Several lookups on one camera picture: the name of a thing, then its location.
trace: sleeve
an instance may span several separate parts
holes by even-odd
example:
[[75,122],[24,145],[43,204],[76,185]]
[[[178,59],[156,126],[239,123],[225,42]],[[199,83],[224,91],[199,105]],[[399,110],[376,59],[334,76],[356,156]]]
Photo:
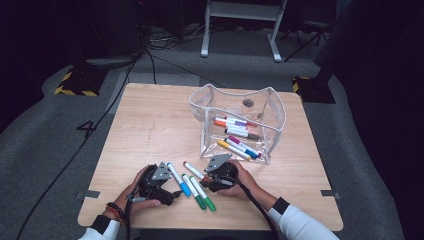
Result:
[[280,230],[289,240],[339,239],[330,229],[283,198],[268,211]]
[[119,226],[119,222],[106,216],[98,215],[80,240],[114,240],[118,235]]

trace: hand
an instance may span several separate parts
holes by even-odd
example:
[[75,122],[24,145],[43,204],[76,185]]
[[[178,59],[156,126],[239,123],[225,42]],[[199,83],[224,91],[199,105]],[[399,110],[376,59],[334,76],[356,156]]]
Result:
[[[238,179],[240,182],[245,185],[251,192],[255,191],[256,189],[259,189],[259,185],[256,183],[255,179],[252,177],[252,175],[243,168],[243,166],[240,164],[237,160],[229,160],[231,164],[233,164],[237,170],[238,170]],[[239,197],[245,200],[248,200],[249,198],[246,196],[246,193],[241,189],[241,187],[236,184],[233,187],[229,189],[222,189],[219,190],[218,195],[223,195],[227,197]]]
[[[121,194],[118,196],[118,198],[116,198],[116,200],[114,201],[116,205],[118,205],[119,208],[121,208],[121,210],[125,213],[125,206],[127,205],[127,195],[131,193],[131,191],[134,189],[135,185],[138,182],[138,179],[141,177],[141,175],[144,173],[144,171],[147,169],[148,166],[145,166],[143,169],[141,169],[138,173],[137,176],[134,178],[134,181],[127,186],[124,191],[121,192]],[[148,199],[145,200],[143,202],[135,202],[132,203],[131,206],[131,212],[130,212],[130,216],[134,215],[135,213],[139,212],[141,209],[145,209],[145,208],[153,208],[153,207],[157,207],[161,205],[161,202],[159,200],[156,199]],[[113,220],[117,220],[117,217],[105,210],[103,212],[103,215],[113,219]]]
[[[253,198],[256,199],[256,201],[259,202],[259,204],[268,211],[271,209],[271,207],[275,204],[277,201],[277,198],[262,189],[255,181],[255,179],[250,175],[250,173],[243,168],[243,166],[240,164],[237,160],[229,160],[228,162],[232,163],[238,170],[238,179],[240,182],[245,185],[250,193],[252,194]],[[234,185],[233,187],[229,189],[222,189],[219,190],[218,195],[228,196],[228,197],[239,197],[242,199],[249,199],[246,195],[246,193],[243,191],[243,189],[238,185]]]

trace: transparent pouch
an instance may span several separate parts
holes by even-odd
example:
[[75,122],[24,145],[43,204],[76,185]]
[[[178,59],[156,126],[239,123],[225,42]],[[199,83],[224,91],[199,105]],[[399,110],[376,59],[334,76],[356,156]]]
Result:
[[284,104],[272,87],[235,94],[207,84],[189,102],[202,126],[201,158],[230,152],[233,159],[270,164],[286,121]]

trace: chair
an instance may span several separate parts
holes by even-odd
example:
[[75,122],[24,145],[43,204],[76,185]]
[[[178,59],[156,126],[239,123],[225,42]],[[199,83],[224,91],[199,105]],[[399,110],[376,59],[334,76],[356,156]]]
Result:
[[[284,59],[287,62],[290,58],[300,52],[309,43],[317,39],[316,45],[319,45],[321,37],[327,41],[325,33],[331,32],[337,24],[336,0],[302,0],[295,6],[298,22],[296,29],[289,30],[282,38],[286,38],[290,33],[295,32],[300,47]],[[315,32],[307,42],[301,44],[298,31]]]

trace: black bracket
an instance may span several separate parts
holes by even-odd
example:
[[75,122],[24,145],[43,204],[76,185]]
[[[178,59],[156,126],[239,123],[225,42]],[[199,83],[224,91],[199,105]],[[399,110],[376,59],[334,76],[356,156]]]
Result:
[[293,91],[302,98],[303,102],[336,103],[328,84],[316,81],[315,78],[295,77],[292,85]]

